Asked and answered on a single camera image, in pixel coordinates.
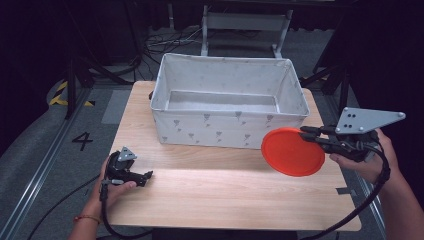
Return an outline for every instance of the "white storage bin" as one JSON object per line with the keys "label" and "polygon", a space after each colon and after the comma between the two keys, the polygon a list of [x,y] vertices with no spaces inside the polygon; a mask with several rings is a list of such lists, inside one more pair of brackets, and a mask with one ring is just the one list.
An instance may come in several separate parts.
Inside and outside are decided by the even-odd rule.
{"label": "white storage bin", "polygon": [[151,100],[165,144],[260,149],[309,107],[289,59],[165,54]]}

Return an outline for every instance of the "wooden table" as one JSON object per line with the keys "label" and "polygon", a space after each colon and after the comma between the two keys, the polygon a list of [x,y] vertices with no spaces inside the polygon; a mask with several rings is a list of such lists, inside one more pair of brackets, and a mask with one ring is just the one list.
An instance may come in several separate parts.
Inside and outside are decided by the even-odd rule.
{"label": "wooden table", "polygon": [[[271,168],[260,150],[160,144],[150,109],[155,82],[136,82],[111,153],[138,155],[132,172],[153,170],[144,188],[121,196],[109,212],[114,225],[209,229],[323,230],[354,205],[339,166],[326,161],[312,176],[290,177]],[[303,125],[322,126],[313,96]],[[359,218],[340,230],[357,231]]]}

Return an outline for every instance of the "metal bracket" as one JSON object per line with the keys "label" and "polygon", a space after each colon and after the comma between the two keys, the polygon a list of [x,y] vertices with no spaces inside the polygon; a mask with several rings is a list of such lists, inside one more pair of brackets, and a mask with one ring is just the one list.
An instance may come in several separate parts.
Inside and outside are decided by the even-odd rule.
{"label": "metal bracket", "polygon": [[121,153],[119,154],[118,161],[128,161],[128,160],[134,160],[137,158],[137,155],[135,155],[133,152],[131,152],[127,147],[122,147]]}
{"label": "metal bracket", "polygon": [[403,112],[345,107],[340,115],[337,134],[362,134],[405,119]]}

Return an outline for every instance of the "red plastic disc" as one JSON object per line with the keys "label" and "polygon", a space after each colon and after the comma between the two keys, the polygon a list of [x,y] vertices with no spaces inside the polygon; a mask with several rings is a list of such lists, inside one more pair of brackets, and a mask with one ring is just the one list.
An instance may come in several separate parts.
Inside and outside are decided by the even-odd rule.
{"label": "red plastic disc", "polygon": [[275,170],[289,176],[302,177],[316,173],[324,164],[324,150],[300,137],[297,128],[272,130],[262,141],[262,155]]}

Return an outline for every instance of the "hand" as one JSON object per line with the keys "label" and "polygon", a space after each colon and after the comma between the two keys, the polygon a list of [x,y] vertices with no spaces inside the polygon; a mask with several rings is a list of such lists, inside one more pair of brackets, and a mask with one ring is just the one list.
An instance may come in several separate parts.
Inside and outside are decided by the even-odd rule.
{"label": "hand", "polygon": [[[99,179],[97,179],[97,182],[93,187],[90,199],[88,200],[89,202],[91,202],[91,201],[100,202],[100,199],[99,199],[100,198],[100,187],[101,187],[101,182],[104,179],[104,174],[105,174],[106,165],[108,163],[108,158],[106,158],[106,160],[103,162],[102,168],[100,170],[100,177],[99,177]],[[116,202],[116,200],[118,199],[119,196],[121,196],[122,194],[124,194],[128,190],[135,188],[136,186],[137,186],[137,184],[134,181],[129,181],[129,182],[126,182],[126,183],[118,185],[118,186],[115,186],[113,184],[109,184],[108,185],[107,208],[112,206]]]}
{"label": "hand", "polygon": [[[396,174],[399,172],[399,166],[392,141],[389,137],[384,135],[381,129],[376,129],[376,131],[380,144],[384,150],[384,155],[389,162],[389,167],[392,173]],[[359,163],[335,153],[330,154],[330,159],[338,163],[342,168],[357,171],[362,178],[370,183],[376,182],[378,176],[380,175],[383,163],[383,160],[377,154],[374,154],[374,157],[370,161]]]}

